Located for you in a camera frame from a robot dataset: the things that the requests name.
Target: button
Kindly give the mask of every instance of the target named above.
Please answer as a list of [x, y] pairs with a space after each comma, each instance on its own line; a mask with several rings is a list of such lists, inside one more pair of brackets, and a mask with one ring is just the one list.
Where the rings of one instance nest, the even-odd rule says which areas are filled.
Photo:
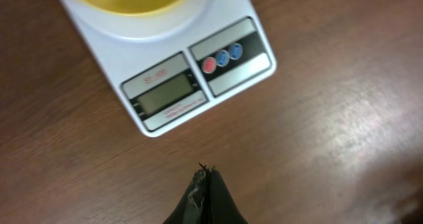
[[243, 56], [244, 48], [240, 43], [234, 43], [229, 48], [229, 54], [231, 55], [231, 59], [238, 60]]
[[216, 59], [209, 57], [203, 61], [202, 70], [204, 73], [213, 73], [216, 70]]
[[225, 67], [229, 63], [229, 52], [227, 50], [221, 50], [216, 55], [217, 65]]

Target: display panel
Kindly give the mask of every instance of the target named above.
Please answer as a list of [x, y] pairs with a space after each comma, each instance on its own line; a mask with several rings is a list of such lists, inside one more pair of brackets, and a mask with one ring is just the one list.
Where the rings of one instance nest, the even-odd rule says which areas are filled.
[[166, 104], [175, 101], [176, 99], [192, 93], [190, 81], [185, 74], [177, 75], [175, 78], [159, 85], [153, 90], [141, 95], [137, 101], [143, 108], [143, 111], [150, 115], [158, 109], [164, 107]]

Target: blue button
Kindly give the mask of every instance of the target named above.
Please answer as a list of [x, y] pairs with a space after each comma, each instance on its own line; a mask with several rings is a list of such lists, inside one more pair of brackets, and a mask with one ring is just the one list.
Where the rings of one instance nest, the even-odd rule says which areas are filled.
[[243, 56], [244, 48], [240, 43], [234, 43], [229, 48], [229, 54], [231, 55], [231, 59], [238, 60]]
[[229, 52], [221, 50], [216, 55], [217, 65], [220, 67], [225, 67], [229, 63]]

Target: wood grain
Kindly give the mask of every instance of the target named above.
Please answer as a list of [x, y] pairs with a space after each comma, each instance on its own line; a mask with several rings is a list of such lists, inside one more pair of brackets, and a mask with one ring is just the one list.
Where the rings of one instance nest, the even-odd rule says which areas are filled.
[[161, 223], [197, 163], [250, 223], [422, 217], [423, 0], [252, 0], [270, 79], [141, 135], [58, 0], [0, 0], [0, 223]]

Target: scale platform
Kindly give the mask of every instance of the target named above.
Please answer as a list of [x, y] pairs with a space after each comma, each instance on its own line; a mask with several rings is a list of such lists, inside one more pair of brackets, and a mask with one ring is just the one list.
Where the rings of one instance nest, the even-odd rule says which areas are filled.
[[193, 9], [196, 15], [154, 37], [116, 34], [113, 24], [96, 28], [79, 13], [88, 6], [61, 2], [136, 126], [149, 137], [163, 135], [276, 70], [250, 0], [202, 0], [204, 6]]

